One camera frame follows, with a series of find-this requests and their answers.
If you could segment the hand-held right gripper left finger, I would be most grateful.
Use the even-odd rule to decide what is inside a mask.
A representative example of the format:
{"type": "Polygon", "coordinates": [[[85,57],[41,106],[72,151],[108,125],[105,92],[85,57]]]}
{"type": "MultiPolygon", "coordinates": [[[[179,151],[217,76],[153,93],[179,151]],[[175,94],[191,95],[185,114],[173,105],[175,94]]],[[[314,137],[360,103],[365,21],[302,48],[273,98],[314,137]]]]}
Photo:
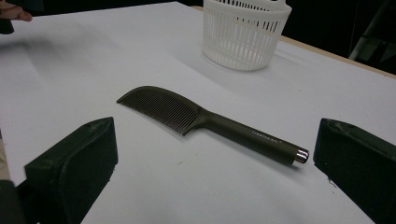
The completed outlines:
{"type": "Polygon", "coordinates": [[[114,119],[82,125],[25,166],[29,224],[80,224],[118,163],[114,119]]]}

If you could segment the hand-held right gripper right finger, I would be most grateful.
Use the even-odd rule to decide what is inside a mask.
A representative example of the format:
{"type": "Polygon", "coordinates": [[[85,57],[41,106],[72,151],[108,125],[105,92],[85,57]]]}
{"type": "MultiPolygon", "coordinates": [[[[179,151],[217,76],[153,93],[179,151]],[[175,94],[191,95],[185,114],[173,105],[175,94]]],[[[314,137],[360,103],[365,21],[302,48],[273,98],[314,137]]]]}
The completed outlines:
{"type": "Polygon", "coordinates": [[[396,224],[396,146],[352,124],[322,119],[313,161],[375,224],[396,224]]]}

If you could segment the dark brown comb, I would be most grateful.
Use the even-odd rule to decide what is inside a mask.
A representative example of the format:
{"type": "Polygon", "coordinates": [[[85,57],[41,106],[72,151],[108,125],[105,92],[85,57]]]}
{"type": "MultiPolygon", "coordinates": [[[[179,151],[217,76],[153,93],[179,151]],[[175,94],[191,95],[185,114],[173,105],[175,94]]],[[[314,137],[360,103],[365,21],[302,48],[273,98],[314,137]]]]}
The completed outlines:
{"type": "Polygon", "coordinates": [[[117,103],[159,121],[183,136],[191,130],[205,128],[285,164],[306,163],[309,158],[307,149],[210,112],[163,88],[138,87],[122,95],[117,103]]]}

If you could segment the white slotted plastic basket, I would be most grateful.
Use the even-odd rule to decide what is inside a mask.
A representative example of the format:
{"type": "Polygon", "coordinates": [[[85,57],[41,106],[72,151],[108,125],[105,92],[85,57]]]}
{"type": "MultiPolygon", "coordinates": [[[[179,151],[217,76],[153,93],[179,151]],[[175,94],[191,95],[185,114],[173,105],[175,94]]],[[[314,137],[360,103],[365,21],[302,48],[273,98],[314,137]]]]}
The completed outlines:
{"type": "Polygon", "coordinates": [[[286,0],[204,0],[205,56],[240,71],[266,67],[290,13],[286,0]]]}

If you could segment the metal stand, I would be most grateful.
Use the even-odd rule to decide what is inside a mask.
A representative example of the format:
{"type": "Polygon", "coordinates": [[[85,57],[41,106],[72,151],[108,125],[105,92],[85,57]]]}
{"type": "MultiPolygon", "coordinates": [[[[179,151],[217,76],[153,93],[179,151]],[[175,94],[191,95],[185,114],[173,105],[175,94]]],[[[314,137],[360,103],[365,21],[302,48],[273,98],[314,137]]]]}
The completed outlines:
{"type": "Polygon", "coordinates": [[[348,58],[376,67],[396,57],[396,0],[383,0],[348,58]]]}

